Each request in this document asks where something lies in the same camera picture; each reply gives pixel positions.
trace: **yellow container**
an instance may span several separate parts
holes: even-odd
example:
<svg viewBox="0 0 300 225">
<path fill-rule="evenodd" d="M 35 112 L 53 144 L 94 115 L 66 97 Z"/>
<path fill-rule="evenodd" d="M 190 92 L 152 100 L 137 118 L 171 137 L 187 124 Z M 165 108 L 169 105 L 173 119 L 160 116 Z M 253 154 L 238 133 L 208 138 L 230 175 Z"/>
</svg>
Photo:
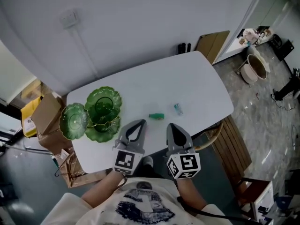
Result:
<svg viewBox="0 0 300 225">
<path fill-rule="evenodd" d="M 36 126 L 31 120 L 31 115 L 40 102 L 41 97 L 38 97 L 21 109 L 23 133 L 26 137 L 32 137 L 33 135 L 37 134 Z"/>
</svg>

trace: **green plate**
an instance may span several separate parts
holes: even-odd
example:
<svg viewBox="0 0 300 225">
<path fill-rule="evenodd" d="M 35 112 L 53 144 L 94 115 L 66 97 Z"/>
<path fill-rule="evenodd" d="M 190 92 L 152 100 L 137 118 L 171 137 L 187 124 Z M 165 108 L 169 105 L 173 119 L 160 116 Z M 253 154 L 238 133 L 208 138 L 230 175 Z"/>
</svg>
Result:
<svg viewBox="0 0 300 225">
<path fill-rule="evenodd" d="M 112 122 L 88 128 L 85 134 L 92 141 L 105 143 L 113 138 L 113 136 L 118 132 L 119 127 L 120 117 L 116 117 Z"/>
<path fill-rule="evenodd" d="M 101 87 L 92 91 L 86 100 L 85 109 L 95 124 L 105 124 L 114 120 L 122 105 L 120 94 L 111 87 Z"/>
<path fill-rule="evenodd" d="M 60 117 L 60 130 L 69 140 L 82 137 L 89 123 L 88 111 L 80 103 L 73 103 L 64 108 Z"/>
</svg>

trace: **green glass plate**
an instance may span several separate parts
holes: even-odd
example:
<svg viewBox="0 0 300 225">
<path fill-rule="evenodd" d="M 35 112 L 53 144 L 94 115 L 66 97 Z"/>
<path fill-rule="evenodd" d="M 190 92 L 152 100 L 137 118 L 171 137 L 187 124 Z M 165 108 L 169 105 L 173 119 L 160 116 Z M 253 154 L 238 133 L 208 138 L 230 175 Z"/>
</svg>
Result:
<svg viewBox="0 0 300 225">
<path fill-rule="evenodd" d="M 88 128 L 85 134 L 92 141 L 105 143 L 113 138 L 113 136 L 118 132 L 119 127 L 120 117 L 116 117 L 112 122 Z"/>
<path fill-rule="evenodd" d="M 95 124 L 105 124 L 114 120 L 122 105 L 120 94 L 111 87 L 101 87 L 92 91 L 86 100 L 85 109 Z"/>
<path fill-rule="evenodd" d="M 80 103 L 73 103 L 64 108 L 60 117 L 60 130 L 69 140 L 82 137 L 89 123 L 88 111 Z"/>
</svg>

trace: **black strap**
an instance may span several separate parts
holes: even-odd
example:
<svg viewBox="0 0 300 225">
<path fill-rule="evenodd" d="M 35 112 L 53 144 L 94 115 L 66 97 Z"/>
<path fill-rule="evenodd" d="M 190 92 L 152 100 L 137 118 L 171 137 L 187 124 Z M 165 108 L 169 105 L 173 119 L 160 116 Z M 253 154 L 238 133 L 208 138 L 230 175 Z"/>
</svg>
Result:
<svg viewBox="0 0 300 225">
<path fill-rule="evenodd" d="M 239 222 L 244 222 L 245 224 L 255 224 L 255 225 L 258 225 L 261 223 L 258 223 L 256 221 L 253 221 L 253 220 L 247 220 L 245 218 L 240 218 L 240 217 L 231 217 L 231 216 L 222 216 L 222 215 L 216 215 L 216 214 L 211 214 L 209 212 L 204 212 L 204 211 L 201 211 L 201 210 L 198 210 L 196 208 L 193 208 L 187 204 L 184 203 L 182 197 L 177 197 L 177 201 L 179 201 L 181 203 L 181 205 L 183 206 L 183 208 L 185 210 L 188 210 L 190 212 L 193 212 L 193 213 L 198 213 L 200 215 L 204 215 L 204 216 L 208 216 L 208 217 L 213 217 L 213 218 L 224 218 L 224 219 L 228 219 L 228 220 L 232 220 L 232 221 L 239 221 Z"/>
</svg>

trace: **white table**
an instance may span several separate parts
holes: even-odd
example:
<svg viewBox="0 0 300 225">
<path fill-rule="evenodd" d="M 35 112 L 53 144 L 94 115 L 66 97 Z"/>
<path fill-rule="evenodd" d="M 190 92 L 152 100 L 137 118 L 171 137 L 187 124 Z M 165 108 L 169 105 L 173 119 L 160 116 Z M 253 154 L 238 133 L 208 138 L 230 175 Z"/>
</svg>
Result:
<svg viewBox="0 0 300 225">
<path fill-rule="evenodd" d="M 92 82 L 70 92 L 67 104 L 84 105 L 87 96 L 102 86 L 113 87 L 122 96 L 121 126 L 136 119 L 146 119 L 145 156 L 167 147 L 166 128 L 170 122 L 194 135 L 233 112 L 224 84 L 200 52 L 157 60 Z M 176 103 L 180 104 L 183 116 L 177 115 Z M 164 113 L 165 119 L 149 119 L 151 113 Z M 112 167 L 112 147 L 116 137 L 106 143 L 93 142 L 86 135 L 72 141 L 85 172 Z"/>
</svg>

